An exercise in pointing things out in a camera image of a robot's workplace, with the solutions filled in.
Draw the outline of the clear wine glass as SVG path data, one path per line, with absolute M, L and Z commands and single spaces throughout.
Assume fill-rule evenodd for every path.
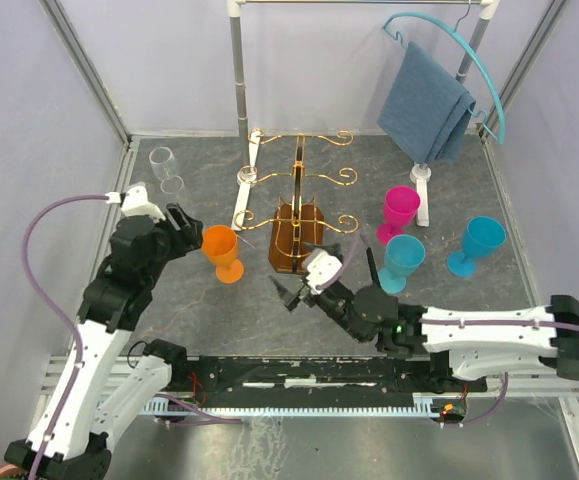
M 161 191 L 169 197 L 180 197 L 186 194 L 186 186 L 182 177 L 175 175 L 163 179 L 160 183 Z
M 160 181 L 179 175 L 178 161 L 173 151 L 168 147 L 154 148 L 149 153 L 149 162 L 154 176 Z

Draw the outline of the orange wine glass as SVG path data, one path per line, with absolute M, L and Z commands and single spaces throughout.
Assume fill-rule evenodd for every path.
M 214 225 L 203 232 L 202 253 L 215 267 L 218 280 L 234 284 L 244 275 L 244 265 L 239 260 L 238 236 L 226 225 Z

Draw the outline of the clear wine glass front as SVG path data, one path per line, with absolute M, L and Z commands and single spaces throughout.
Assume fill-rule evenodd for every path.
M 179 175 L 178 161 L 173 151 L 168 147 L 154 148 L 149 153 L 149 162 L 154 176 L 160 181 Z

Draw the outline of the blue wine glass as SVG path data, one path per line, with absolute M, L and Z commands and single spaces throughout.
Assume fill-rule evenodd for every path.
M 378 272 L 381 288 L 390 295 L 402 292 L 407 277 L 423 263 L 426 250 L 422 242 L 411 235 L 394 236 L 385 248 L 384 266 Z
M 446 261 L 449 271 L 461 278 L 470 278 L 477 262 L 492 255 L 506 241 L 504 226 L 488 216 L 472 218 L 462 237 L 461 249 L 451 253 Z

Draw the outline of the pink wine glass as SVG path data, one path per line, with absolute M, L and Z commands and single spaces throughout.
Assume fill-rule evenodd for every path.
M 383 203 L 384 223 L 376 232 L 378 241 L 386 245 L 394 236 L 401 235 L 403 229 L 415 217 L 420 206 L 417 191 L 408 186 L 395 186 L 387 191 Z

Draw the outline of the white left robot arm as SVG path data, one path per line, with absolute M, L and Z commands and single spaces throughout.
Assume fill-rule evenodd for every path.
M 41 299 L 70 330 L 74 345 L 43 416 L 29 435 L 13 441 L 6 462 L 30 479 L 101 479 L 112 453 L 142 408 L 164 387 L 189 379 L 186 350 L 163 340 L 147 345 L 136 373 L 101 397 L 113 364 L 153 299 L 165 266 L 198 250 L 203 224 L 179 205 L 147 200 L 125 212 L 107 255 L 71 320 L 48 297 L 28 264 L 25 274 Z

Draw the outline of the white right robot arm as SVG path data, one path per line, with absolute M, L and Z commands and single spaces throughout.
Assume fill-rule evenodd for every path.
M 313 245 L 301 287 L 292 292 L 273 282 L 288 311 L 318 307 L 351 338 L 373 341 L 379 352 L 408 362 L 426 354 L 428 382 L 447 391 L 460 381 L 540 366 L 565 380 L 579 381 L 579 300 L 554 295 L 545 306 L 509 311 L 459 311 L 402 303 L 387 292 L 387 274 L 366 252 L 368 285 L 357 291 L 341 281 L 350 260 L 340 247 Z

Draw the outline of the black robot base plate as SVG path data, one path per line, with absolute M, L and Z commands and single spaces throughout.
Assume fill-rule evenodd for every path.
M 439 360 L 400 361 L 390 357 L 190 357 L 164 387 L 169 394 L 302 390 L 366 391 L 380 387 L 402 393 L 482 393 L 486 380 L 451 376 L 445 355 Z

